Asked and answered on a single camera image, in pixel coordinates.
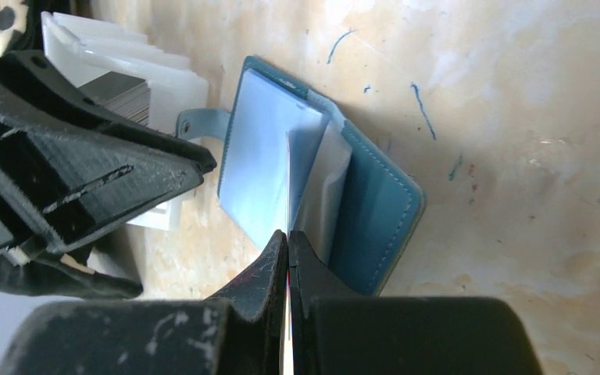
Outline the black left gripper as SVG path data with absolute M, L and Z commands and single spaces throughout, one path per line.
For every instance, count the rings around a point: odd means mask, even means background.
M 88 266 L 90 242 L 197 187 L 215 167 L 207 148 L 96 104 L 41 52 L 3 55 L 0 252 L 45 253 L 22 266 L 0 255 L 0 292 L 136 298 L 141 283 Z

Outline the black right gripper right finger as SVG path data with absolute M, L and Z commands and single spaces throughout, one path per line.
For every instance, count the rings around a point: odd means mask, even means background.
M 288 238 L 296 374 L 539 374 L 520 318 L 486 297 L 354 292 L 300 231 Z

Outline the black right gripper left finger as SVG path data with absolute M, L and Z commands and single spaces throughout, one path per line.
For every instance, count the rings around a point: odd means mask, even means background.
M 54 302 L 13 335 L 0 374 L 279 374 L 285 233 L 203 300 Z

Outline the white plastic card tray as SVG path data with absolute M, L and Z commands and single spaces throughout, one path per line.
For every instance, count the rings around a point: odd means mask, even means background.
M 175 134 L 181 112 L 206 106 L 209 84 L 190 70 L 188 57 L 149 44 L 145 34 L 60 12 L 42 12 L 41 21 L 45 57 L 73 86 L 96 83 L 104 93 L 138 83 L 148 99 L 147 127 Z

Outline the blue leather card holder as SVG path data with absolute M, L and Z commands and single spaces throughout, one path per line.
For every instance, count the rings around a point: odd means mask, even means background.
M 335 102 L 256 56 L 244 60 L 231 110 L 183 111 L 177 136 L 223 142 L 218 202 L 257 247 L 275 230 L 300 230 L 362 295 L 380 294 L 426 206 Z

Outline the grey card stack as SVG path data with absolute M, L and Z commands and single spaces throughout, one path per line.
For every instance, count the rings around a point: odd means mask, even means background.
M 109 72 L 79 87 L 109 111 L 148 126 L 151 91 L 145 80 Z

